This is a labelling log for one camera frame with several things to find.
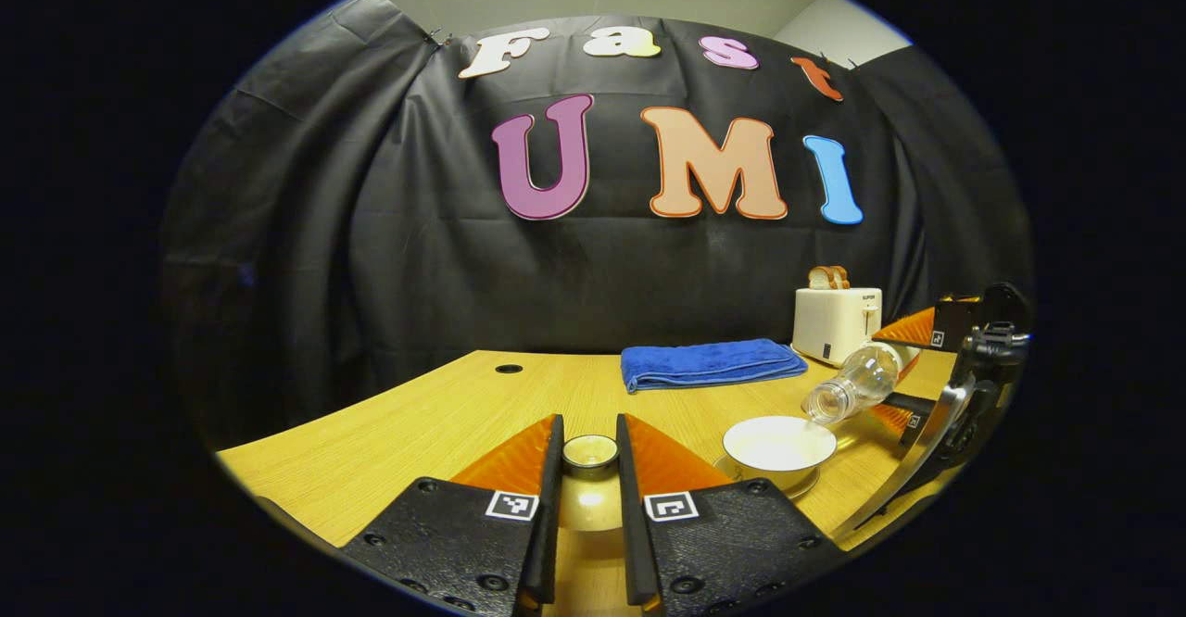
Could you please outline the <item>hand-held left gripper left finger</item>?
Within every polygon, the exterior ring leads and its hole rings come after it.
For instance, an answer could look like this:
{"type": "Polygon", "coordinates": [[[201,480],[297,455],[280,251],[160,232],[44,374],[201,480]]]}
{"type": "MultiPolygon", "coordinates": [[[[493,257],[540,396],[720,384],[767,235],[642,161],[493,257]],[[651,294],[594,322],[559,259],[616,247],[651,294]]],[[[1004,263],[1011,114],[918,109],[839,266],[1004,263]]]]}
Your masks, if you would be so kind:
{"type": "Polygon", "coordinates": [[[563,441],[551,414],[453,478],[412,481],[343,554],[457,611],[537,616],[555,599],[563,441]]]}

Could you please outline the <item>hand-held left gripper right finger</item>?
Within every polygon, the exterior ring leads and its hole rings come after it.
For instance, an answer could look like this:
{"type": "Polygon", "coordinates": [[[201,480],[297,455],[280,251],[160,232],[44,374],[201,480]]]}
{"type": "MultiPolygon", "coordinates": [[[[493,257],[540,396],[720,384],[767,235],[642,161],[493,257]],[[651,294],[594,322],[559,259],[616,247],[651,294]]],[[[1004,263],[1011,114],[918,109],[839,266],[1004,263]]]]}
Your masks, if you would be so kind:
{"type": "Polygon", "coordinates": [[[766,478],[732,479],[627,413],[617,445],[626,600],[648,616],[738,616],[848,560],[766,478]]]}

